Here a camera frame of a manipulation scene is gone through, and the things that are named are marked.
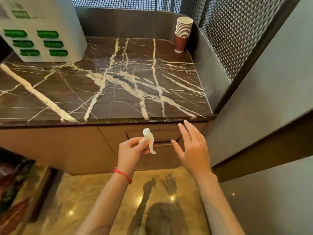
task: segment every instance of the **white machine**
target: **white machine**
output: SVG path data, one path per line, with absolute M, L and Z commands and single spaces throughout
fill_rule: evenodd
M 76 62 L 87 48 L 71 0 L 0 0 L 0 35 L 24 62 Z

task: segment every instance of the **red bracelet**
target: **red bracelet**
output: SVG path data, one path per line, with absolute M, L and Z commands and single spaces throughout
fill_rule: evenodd
M 126 177 L 127 180 L 129 181 L 129 184 L 133 183 L 133 180 L 128 175 L 126 175 L 125 173 L 117 170 L 116 167 L 114 168 L 114 172 L 117 172 L 118 174 L 122 174 L 124 177 Z

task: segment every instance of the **stack of paper cups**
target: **stack of paper cups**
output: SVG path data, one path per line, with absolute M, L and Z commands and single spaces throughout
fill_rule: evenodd
M 178 17 L 175 30 L 175 52 L 184 52 L 193 22 L 194 20 L 189 17 Z

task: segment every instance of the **polished floor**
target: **polished floor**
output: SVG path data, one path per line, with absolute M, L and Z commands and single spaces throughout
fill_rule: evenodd
M 74 234 L 111 175 L 58 175 L 38 221 L 23 235 Z M 210 234 L 192 176 L 184 167 L 135 172 L 110 234 Z

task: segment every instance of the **white figurine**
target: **white figurine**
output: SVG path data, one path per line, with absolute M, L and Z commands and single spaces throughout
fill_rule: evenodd
M 139 143 L 149 139 L 149 141 L 150 141 L 150 143 L 149 143 L 150 153 L 156 154 L 157 152 L 153 150 L 154 137 L 153 137 L 152 133 L 150 132 L 150 129 L 148 129 L 148 128 L 144 129 L 143 130 L 143 136 L 144 136 L 144 138 L 142 140 L 140 140 Z

